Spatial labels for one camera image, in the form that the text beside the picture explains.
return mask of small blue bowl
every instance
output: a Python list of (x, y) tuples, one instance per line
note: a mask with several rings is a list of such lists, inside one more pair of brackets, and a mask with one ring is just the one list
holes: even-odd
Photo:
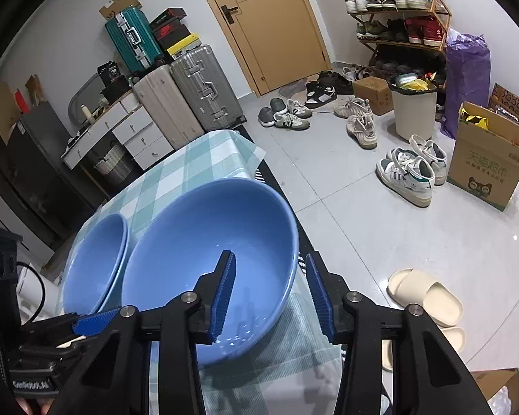
[(298, 263), (298, 228), (281, 195), (245, 178), (181, 195), (140, 238), (123, 279), (123, 305), (161, 307), (213, 271), (224, 249), (236, 256), (236, 279), (221, 335), (197, 346), (203, 366), (241, 356), (281, 315)]
[(123, 273), (135, 244), (121, 214), (112, 213), (100, 220), (68, 264), (63, 289), (65, 312), (93, 314), (119, 307)]

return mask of door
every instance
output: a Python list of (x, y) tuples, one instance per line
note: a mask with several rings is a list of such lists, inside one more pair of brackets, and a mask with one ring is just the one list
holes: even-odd
[(230, 30), (224, 29), (225, 35), (235, 40), (241, 67), (248, 68), (245, 74), (261, 94), (329, 67), (307, 0), (214, 1), (223, 14), (218, 20)]

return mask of door frame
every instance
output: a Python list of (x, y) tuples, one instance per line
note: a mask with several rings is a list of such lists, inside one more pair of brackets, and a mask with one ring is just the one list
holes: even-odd
[[(231, 50), (235, 54), (236, 60), (238, 61), (238, 64), (240, 65), (240, 68), (242, 69), (242, 73), (244, 73), (244, 76), (246, 78), (246, 81), (248, 82), (248, 85), (250, 86), (250, 89), (256, 94), (256, 96), (260, 96), (260, 90), (258, 89), (256, 85), (256, 81), (254, 80), (252, 76), (252, 72), (250, 71), (250, 68), (248, 67), (248, 64), (246, 63), (246, 59), (244, 58), (244, 55), (240, 51), (240, 48), (238, 47), (238, 43), (236, 42), (235, 37), (233, 36), (233, 33), (231, 32), (231, 29), (228, 26), (227, 20), (225, 19), (225, 16), (223, 15), (223, 12), (221, 9), (219, 9), (219, 6), (217, 5), (217, 2), (215, 0), (207, 0), (208, 4), (210, 5), (211, 10), (213, 11), (213, 15), (217, 19), (217, 23), (219, 23), (219, 26), (221, 27), (221, 30), (223, 31), (223, 34), (225, 35), (225, 38), (227, 38), (228, 44), (231, 46)], [(306, 9), (308, 10), (309, 18), (311, 19), (311, 24), (314, 27), (314, 30), (317, 35), (317, 39), (319, 41), (319, 46), (321, 47), (322, 54), (325, 58), (325, 66), (327, 70), (330, 70), (332, 68), (332, 65), (329, 60), (329, 54), (327, 52), (327, 47), (325, 46), (325, 41), (323, 40), (323, 37), (321, 35), (321, 30), (319, 29), (319, 25), (317, 24), (316, 16), (313, 12), (313, 9), (311, 8), (311, 5), (309, 3), (309, 0), (303, 0)]]

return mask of black cable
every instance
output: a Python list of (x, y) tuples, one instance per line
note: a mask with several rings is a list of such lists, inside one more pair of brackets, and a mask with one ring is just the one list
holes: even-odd
[(42, 278), (40, 277), (40, 274), (33, 267), (31, 267), (30, 265), (27, 265), (25, 262), (18, 262), (17, 266), (25, 267), (25, 268), (28, 268), (29, 270), (31, 270), (35, 274), (36, 278), (39, 280), (40, 288), (42, 288), (42, 290), (43, 290), (43, 296), (40, 299), (39, 307), (36, 309), (35, 313), (31, 316), (31, 318), (29, 318), (29, 320), (27, 321), (27, 323), (31, 323), (32, 321), (35, 320), (36, 317), (39, 316), (40, 311), (44, 307), (44, 301), (46, 300), (46, 289), (44, 288), (44, 282), (43, 282)]

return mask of slide sandal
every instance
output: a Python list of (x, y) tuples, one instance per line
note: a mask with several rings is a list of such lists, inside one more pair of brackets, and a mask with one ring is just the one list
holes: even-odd
[[(450, 342), (456, 352), (462, 352), (465, 348), (465, 331), (462, 328), (441, 328), (442, 334)], [(392, 372), (392, 341), (382, 341), (382, 367)]]
[(461, 301), (424, 271), (414, 268), (397, 271), (390, 277), (387, 291), (401, 306), (419, 304), (441, 326), (455, 326), (463, 317)]

